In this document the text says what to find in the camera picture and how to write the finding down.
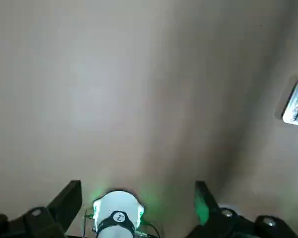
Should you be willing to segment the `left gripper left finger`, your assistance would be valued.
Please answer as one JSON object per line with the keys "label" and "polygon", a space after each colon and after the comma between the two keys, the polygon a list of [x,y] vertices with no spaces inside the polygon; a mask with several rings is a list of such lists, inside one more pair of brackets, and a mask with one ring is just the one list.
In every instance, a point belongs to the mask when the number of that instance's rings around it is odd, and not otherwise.
{"label": "left gripper left finger", "polygon": [[0,238],[65,238],[81,207],[81,181],[71,180],[46,207],[34,207],[13,220],[0,214]]}

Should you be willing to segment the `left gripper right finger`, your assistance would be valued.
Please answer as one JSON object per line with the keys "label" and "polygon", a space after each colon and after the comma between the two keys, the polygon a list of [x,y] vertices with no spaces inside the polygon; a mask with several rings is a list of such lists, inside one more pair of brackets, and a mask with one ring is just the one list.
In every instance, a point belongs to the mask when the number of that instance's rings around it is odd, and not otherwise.
{"label": "left gripper right finger", "polygon": [[190,238],[298,238],[278,217],[259,215],[251,221],[219,206],[204,181],[195,182],[194,208],[199,224],[188,234]]}

